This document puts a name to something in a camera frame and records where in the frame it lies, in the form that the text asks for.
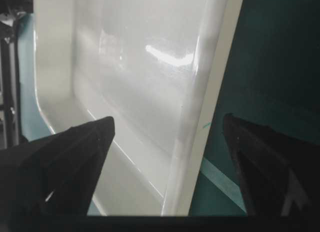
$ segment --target white plastic tray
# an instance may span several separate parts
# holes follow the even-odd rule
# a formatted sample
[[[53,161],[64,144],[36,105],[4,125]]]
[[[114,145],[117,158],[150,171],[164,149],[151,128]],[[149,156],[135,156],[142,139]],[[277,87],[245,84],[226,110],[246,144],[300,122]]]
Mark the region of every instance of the white plastic tray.
[[[227,1],[34,0],[35,90],[51,132],[115,120],[93,199],[103,215],[188,214],[209,131],[199,128],[241,4],[229,0],[222,69],[210,75]]]

